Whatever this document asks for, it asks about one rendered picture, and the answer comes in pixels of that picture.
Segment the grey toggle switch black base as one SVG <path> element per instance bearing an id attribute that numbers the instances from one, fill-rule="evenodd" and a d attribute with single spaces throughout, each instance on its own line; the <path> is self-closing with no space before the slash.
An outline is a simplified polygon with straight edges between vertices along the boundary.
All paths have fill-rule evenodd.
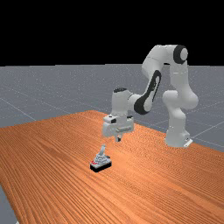
<path id="1" fill-rule="evenodd" d="M 103 144 L 95 158 L 90 162 L 90 169 L 94 172 L 102 171 L 112 165 L 110 156 L 105 154 L 106 145 Z"/>

